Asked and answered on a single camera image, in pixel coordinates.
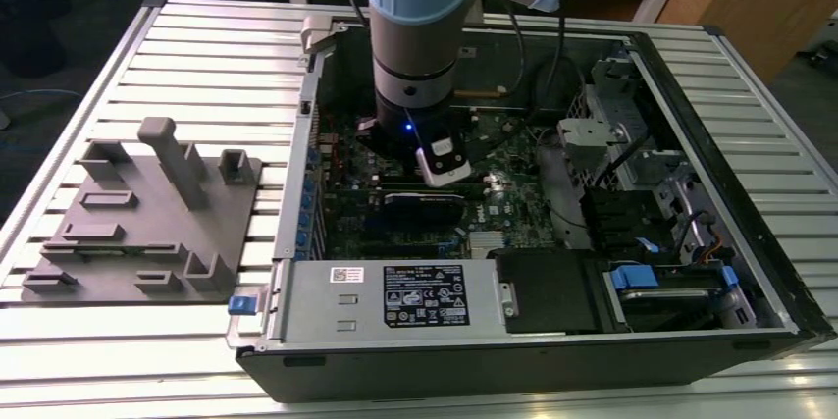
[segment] gray base plate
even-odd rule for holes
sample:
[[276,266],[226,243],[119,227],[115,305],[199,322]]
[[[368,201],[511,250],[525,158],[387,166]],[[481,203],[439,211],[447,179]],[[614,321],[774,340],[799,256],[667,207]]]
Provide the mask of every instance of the gray base plate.
[[[39,292],[24,289],[25,302],[37,303],[172,303],[226,302],[236,283],[236,271],[244,249],[250,212],[262,169],[259,159],[248,159],[254,184],[224,185],[218,169],[219,158],[203,158],[206,177],[200,186],[207,193],[206,209],[188,211],[156,157],[134,157],[116,168],[123,182],[99,183],[88,178],[67,210],[59,234],[72,224],[118,223],[124,229],[120,241],[102,241],[102,245],[131,246],[147,244],[182,244],[195,253],[204,265],[220,255],[231,281],[224,280],[219,290],[198,290],[184,279],[184,261],[150,260],[146,255],[99,254],[84,261],[59,264],[40,259],[32,274],[55,274],[62,271],[78,281],[67,290]],[[80,201],[86,194],[104,190],[131,190],[138,199],[134,208],[86,208]],[[66,242],[56,235],[51,242]],[[135,286],[138,271],[172,271],[179,288],[174,291],[148,292]]]

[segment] floor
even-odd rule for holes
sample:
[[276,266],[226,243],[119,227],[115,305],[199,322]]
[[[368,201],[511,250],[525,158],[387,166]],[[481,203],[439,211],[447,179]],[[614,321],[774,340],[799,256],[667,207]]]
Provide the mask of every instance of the floor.
[[[142,1],[72,0],[72,12],[52,22],[67,50],[67,66],[41,79],[15,78],[0,67],[0,96],[33,88],[84,93]],[[346,4],[346,0],[315,1]],[[838,167],[838,133],[834,132],[838,77],[813,69],[803,59],[795,59],[771,84],[771,90],[827,161]],[[12,120],[11,126],[0,131],[0,222],[12,211],[78,101],[72,96],[25,95],[0,102],[0,110]]]

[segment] white sticker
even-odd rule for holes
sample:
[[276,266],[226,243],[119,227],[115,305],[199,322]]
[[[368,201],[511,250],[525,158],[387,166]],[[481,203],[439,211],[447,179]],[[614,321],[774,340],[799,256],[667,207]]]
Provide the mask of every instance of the white sticker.
[[334,284],[362,284],[364,282],[364,268],[332,267],[328,280]]
[[450,138],[442,139],[431,143],[431,149],[434,150],[434,154],[444,156],[454,151],[454,143]]

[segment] metal bracket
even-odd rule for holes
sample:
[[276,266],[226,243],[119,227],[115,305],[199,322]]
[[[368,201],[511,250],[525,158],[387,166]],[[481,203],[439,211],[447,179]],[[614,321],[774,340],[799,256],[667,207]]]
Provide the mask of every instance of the metal bracket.
[[300,30],[300,44],[306,54],[314,54],[326,49],[332,43],[335,31],[331,29],[332,22],[330,15],[308,15],[303,20]]
[[515,318],[519,315],[519,304],[515,297],[515,286],[513,284],[501,284],[501,307],[503,315],[507,318]]

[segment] white table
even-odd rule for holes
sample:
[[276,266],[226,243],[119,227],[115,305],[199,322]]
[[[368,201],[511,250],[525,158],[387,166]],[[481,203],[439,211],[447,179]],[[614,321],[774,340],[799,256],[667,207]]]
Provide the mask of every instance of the white table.
[[[188,119],[176,136],[194,140],[202,155],[234,144],[266,162],[239,285],[267,282],[290,154],[288,134],[278,130],[295,123],[304,73],[299,35],[310,14],[351,11],[212,0],[170,0],[140,10],[0,231],[0,303],[8,307],[0,309],[0,416],[834,417],[838,341],[783,360],[742,364],[683,387],[278,404],[228,350],[226,306],[20,307],[24,273],[86,178],[75,159],[92,138],[132,139],[147,115]],[[485,20],[507,21],[501,15]],[[522,23],[555,27],[543,18],[525,17]],[[569,26],[641,29],[650,36],[838,325],[838,234],[826,231],[838,228],[838,176],[727,41],[697,26]],[[127,147],[151,152],[138,142]],[[239,336],[255,332],[258,324],[239,325]]]

